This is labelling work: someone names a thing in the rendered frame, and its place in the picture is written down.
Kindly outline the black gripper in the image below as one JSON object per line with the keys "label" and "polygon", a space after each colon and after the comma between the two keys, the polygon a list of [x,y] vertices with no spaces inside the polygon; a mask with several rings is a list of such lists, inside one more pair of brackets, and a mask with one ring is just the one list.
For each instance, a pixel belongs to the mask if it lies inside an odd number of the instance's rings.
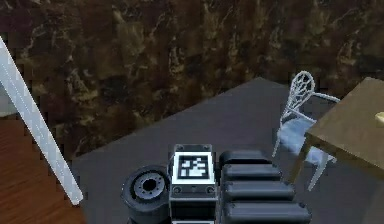
{"label": "black gripper", "polygon": [[133,172],[121,190],[129,224],[170,224],[169,185],[164,166],[149,165]]}

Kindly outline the white ornate chair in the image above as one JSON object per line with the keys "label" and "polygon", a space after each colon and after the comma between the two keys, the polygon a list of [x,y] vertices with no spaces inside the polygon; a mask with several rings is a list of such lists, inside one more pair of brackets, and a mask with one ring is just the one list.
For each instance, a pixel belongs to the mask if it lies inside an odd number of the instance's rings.
{"label": "white ornate chair", "polygon": [[[300,108],[311,97],[318,97],[338,103],[339,98],[315,91],[315,81],[312,74],[308,71],[300,71],[291,81],[289,94],[285,108],[279,119],[279,128],[276,131],[276,142],[272,152],[275,157],[280,145],[283,145],[289,152],[298,156],[306,140],[305,133],[311,128],[316,120],[308,117]],[[311,191],[324,172],[329,162],[336,163],[337,159],[312,146],[305,159],[316,166],[316,171],[309,183],[308,190]]]}

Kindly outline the brown wooden table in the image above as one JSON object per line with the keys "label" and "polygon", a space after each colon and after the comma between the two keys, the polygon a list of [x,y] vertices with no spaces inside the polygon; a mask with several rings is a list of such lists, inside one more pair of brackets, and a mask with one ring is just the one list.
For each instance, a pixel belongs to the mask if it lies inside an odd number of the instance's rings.
{"label": "brown wooden table", "polygon": [[314,146],[384,179],[384,81],[366,77],[305,133],[305,141],[289,175],[294,183]]}

